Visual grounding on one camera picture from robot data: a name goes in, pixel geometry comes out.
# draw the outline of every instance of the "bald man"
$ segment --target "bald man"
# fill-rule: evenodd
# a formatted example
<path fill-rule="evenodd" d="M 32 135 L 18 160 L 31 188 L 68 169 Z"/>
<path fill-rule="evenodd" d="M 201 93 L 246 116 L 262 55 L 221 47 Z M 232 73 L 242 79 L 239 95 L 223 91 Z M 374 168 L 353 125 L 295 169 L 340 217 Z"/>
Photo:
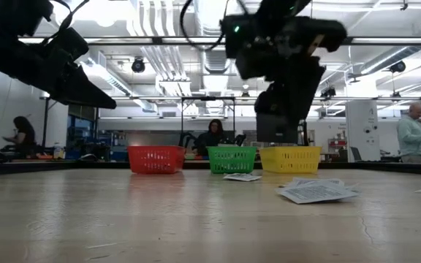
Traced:
<path fill-rule="evenodd" d="M 421 164 L 421 104 L 410 105 L 409 115 L 398 123 L 398 140 L 402 162 Z"/>

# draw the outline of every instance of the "red object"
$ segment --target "red object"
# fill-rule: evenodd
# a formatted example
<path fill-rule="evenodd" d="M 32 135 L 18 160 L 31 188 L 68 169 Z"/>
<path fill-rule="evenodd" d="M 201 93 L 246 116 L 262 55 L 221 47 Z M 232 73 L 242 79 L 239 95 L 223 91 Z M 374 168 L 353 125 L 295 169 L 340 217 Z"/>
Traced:
<path fill-rule="evenodd" d="M 330 142 L 329 145 L 330 146 L 345 146 L 345 145 L 347 145 L 347 141 L 345 141 L 345 140 L 338 140 L 337 143 Z"/>
<path fill-rule="evenodd" d="M 135 173 L 173 174 L 183 169 L 185 152 L 179 146 L 129 146 L 129 166 Z"/>

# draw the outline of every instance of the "camera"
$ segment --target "camera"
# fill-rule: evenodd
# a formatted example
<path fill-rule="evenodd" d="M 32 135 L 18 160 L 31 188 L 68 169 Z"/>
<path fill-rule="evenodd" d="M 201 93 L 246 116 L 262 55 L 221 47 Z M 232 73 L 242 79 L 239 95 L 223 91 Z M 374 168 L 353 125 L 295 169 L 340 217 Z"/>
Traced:
<path fill-rule="evenodd" d="M 406 64 L 403 61 L 399 61 L 398 63 L 390 66 L 389 71 L 392 73 L 402 73 L 406 70 Z"/>
<path fill-rule="evenodd" d="M 134 62 L 132 62 L 131 69 L 134 73 L 142 73 L 145 70 L 144 58 L 143 57 L 135 57 Z"/>
<path fill-rule="evenodd" d="M 76 9 L 81 8 L 84 0 Z M 33 36 L 42 19 L 50 21 L 53 5 L 48 0 L 0 0 L 0 72 L 37 87 L 63 104 L 114 109 L 116 102 L 91 83 L 75 60 L 88 52 L 87 42 L 69 25 L 39 44 L 24 44 L 19 36 Z"/>

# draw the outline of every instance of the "cable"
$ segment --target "cable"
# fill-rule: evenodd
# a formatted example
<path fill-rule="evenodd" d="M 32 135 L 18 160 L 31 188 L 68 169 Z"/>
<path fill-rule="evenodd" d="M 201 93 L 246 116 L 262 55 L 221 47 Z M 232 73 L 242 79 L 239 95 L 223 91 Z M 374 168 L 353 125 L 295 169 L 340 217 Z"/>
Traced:
<path fill-rule="evenodd" d="M 56 36 L 58 36 L 62 31 L 65 31 L 69 28 L 69 26 L 72 23 L 72 17 L 74 14 L 84 5 L 86 5 L 90 0 L 84 0 L 82 3 L 80 3 L 73 11 L 71 11 L 71 8 L 69 7 L 66 2 L 63 0 L 54 0 L 55 2 L 61 4 L 62 6 L 66 7 L 69 10 L 69 14 L 64 18 L 63 22 L 61 22 L 61 25 L 59 26 L 59 29 L 56 33 L 51 35 L 51 37 L 47 37 L 42 41 L 42 45 L 46 45 L 50 39 L 54 39 Z"/>
<path fill-rule="evenodd" d="M 311 19 L 313 19 L 313 5 L 314 5 L 314 0 L 311 1 L 311 16 L 310 16 Z"/>
<path fill-rule="evenodd" d="M 225 4 L 224 18 L 227 15 L 227 8 L 228 8 L 229 1 L 230 0 L 227 0 L 227 3 Z M 183 8 L 181 9 L 181 12 L 180 12 L 180 29 L 181 29 L 181 32 L 183 32 L 183 35 L 184 35 L 186 41 L 192 47 L 194 47 L 197 50 L 202 51 L 202 52 L 210 51 L 210 50 L 214 49 L 215 47 L 217 47 L 218 45 L 220 45 L 221 41 L 224 38 L 224 32 L 221 32 L 221 34 L 220 34 L 219 38 L 217 39 L 217 41 L 215 41 L 210 47 L 207 47 L 207 48 L 202 48 L 202 47 L 196 45 L 193 41 L 191 41 L 190 38 L 189 38 L 188 33 L 186 32 L 186 29 L 184 28 L 184 15 L 186 14 L 187 9 L 189 8 L 189 5 L 192 2 L 193 2 L 193 0 L 186 0 L 186 2 L 183 5 Z M 246 16 L 249 16 L 248 9 L 246 8 L 246 5 L 243 3 L 243 0 L 237 0 L 237 2 L 240 5 L 241 9 L 243 9 L 243 13 Z"/>

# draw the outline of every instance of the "metal frame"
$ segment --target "metal frame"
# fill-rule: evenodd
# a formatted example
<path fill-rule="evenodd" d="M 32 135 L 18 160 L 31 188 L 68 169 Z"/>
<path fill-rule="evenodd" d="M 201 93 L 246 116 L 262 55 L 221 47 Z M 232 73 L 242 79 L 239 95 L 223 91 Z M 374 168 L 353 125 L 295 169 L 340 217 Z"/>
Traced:
<path fill-rule="evenodd" d="M 186 110 L 187 107 L 189 107 L 189 105 L 187 107 L 184 107 L 184 102 L 186 100 L 191 100 L 192 104 L 195 100 L 200 100 L 201 102 L 213 102 L 216 100 L 222 100 L 224 101 L 225 104 L 225 100 L 231 100 L 233 102 L 233 109 L 230 108 L 233 111 L 233 137 L 236 137 L 236 125 L 235 125 L 235 108 L 236 108 L 236 98 L 235 97 L 217 97 L 217 96 L 184 96 L 181 97 L 181 134 L 184 133 L 184 110 Z"/>
<path fill-rule="evenodd" d="M 47 142 L 47 125 L 48 125 L 48 112 L 50 111 L 50 98 L 44 98 L 45 100 L 45 115 L 43 116 L 43 138 L 42 147 L 46 146 Z"/>
<path fill-rule="evenodd" d="M 210 46 L 216 43 L 219 37 L 190 37 L 195 45 Z M 84 37 L 89 46 L 189 46 L 184 37 Z M 39 43 L 41 37 L 21 37 L 20 41 L 26 43 Z M 347 37 L 343 46 L 421 46 L 421 37 Z"/>
<path fill-rule="evenodd" d="M 185 161 L 184 169 L 209 169 L 209 163 Z M 29 163 L 0 164 L 0 175 L 21 172 L 44 172 L 63 169 L 128 169 L 128 162 L 92 162 L 92 161 L 46 161 Z M 255 169 L 262 169 L 259 162 L 254 163 Z M 364 169 L 382 172 L 403 172 L 421 175 L 421 164 L 394 164 L 380 162 L 357 163 L 319 163 L 319 169 Z"/>
<path fill-rule="evenodd" d="M 127 100 L 127 99 L 144 99 L 144 100 L 151 100 L 151 101 L 166 101 L 166 100 L 170 100 L 170 101 L 179 101 L 182 100 L 182 98 L 184 97 L 179 97 L 179 96 L 114 96 L 112 97 L 114 100 Z M 196 100 L 202 100 L 205 99 L 207 97 L 205 96 L 191 96 L 191 97 L 186 97 L 188 99 L 196 99 Z M 235 101 L 255 101 L 257 100 L 257 97 L 213 97 L 215 99 L 228 99 L 228 100 L 235 100 Z M 334 96 L 334 97 L 314 97 L 313 101 L 314 102 L 327 102 L 327 101 L 370 101 L 370 100 L 374 100 L 374 101 L 383 101 L 383 102 L 399 102 L 399 101 L 421 101 L 421 97 L 388 97 L 388 96 L 378 96 L 378 97 L 342 97 L 342 96 Z"/>
<path fill-rule="evenodd" d="M 94 122 L 94 140 L 96 141 L 99 136 L 99 119 L 100 119 L 100 109 L 95 109 L 95 122 Z"/>

